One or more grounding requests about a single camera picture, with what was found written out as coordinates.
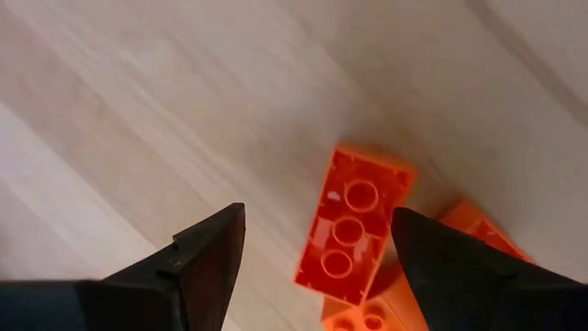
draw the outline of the orange lego brick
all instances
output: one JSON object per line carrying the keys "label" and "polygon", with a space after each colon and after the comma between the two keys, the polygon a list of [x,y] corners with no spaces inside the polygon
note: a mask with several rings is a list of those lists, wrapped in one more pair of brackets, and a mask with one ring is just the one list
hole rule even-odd
{"label": "orange lego brick", "polygon": [[[513,257],[529,261],[473,203],[463,200],[440,220],[448,226],[483,240],[486,244]],[[371,316],[368,307],[375,305],[381,312],[379,324],[367,322]],[[400,263],[392,267],[382,266],[374,279],[367,300],[360,307],[325,298],[322,308],[322,324],[327,331],[426,331],[428,326],[414,298]]]}
{"label": "orange lego brick", "polygon": [[361,304],[390,240],[392,211],[416,177],[407,165],[340,145],[294,281],[352,305]]}

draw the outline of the lego brick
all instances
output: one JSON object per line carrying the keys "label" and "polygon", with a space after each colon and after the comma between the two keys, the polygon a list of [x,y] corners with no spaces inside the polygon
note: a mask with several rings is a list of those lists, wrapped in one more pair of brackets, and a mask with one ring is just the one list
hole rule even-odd
{"label": "lego brick", "polygon": [[399,161],[339,146],[294,281],[361,304],[390,240],[392,210],[406,200],[415,177]]}
{"label": "lego brick", "polygon": [[[461,201],[447,212],[441,218],[440,222],[466,234],[471,234],[486,244],[513,257],[518,257],[526,261],[530,260],[470,201]],[[381,328],[369,328],[370,325],[365,323],[366,315],[364,312],[367,310],[368,305],[373,302],[376,305],[384,302],[388,307],[387,309],[381,310],[384,313],[384,318],[382,318],[384,323],[381,323]],[[325,298],[322,309],[322,324],[327,331],[428,330],[428,326],[414,298],[408,280],[404,276],[404,273],[401,272],[400,263],[396,263],[391,267],[382,266],[380,268],[366,302],[360,307],[350,306]]]}

